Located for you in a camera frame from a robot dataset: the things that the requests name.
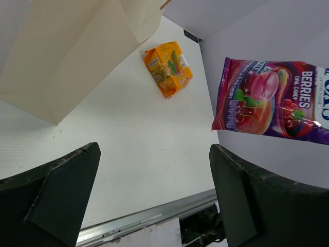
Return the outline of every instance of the snack package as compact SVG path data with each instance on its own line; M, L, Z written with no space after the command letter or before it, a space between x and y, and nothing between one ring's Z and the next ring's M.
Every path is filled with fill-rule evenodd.
M212 129L329 145L329 69L226 58Z
M145 52L144 63L166 98L187 86L192 72L177 42L164 43Z

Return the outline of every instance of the white wall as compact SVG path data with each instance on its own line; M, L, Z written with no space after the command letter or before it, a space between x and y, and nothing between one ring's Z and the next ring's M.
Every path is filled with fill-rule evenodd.
M213 108L226 56L304 60L329 67L329 1L271 0L206 39L203 60ZM290 179L329 188L329 146L219 131L220 144Z
M172 0L164 16L201 39L234 23L269 0Z

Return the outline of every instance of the candy illustration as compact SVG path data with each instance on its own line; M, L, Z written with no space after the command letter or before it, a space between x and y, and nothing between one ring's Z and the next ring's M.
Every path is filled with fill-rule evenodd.
M251 86L250 95L255 100L268 100L274 96L279 86L279 76L276 72L258 75Z

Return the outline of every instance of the white table surface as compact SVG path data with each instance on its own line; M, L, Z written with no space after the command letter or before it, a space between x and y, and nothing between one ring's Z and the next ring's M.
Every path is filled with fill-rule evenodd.
M169 41L180 44L194 77L164 99L141 51ZM0 179L98 142L101 161L82 225L88 227L212 189L212 121L199 45L163 17L58 126L0 101Z

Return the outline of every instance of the candy bag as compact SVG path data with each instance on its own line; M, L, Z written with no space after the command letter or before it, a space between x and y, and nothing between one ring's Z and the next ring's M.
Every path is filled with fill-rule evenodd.
M186 87L192 79L192 72L177 42L164 43L145 53L144 63L166 98Z
M329 69L226 58L212 129L329 145Z

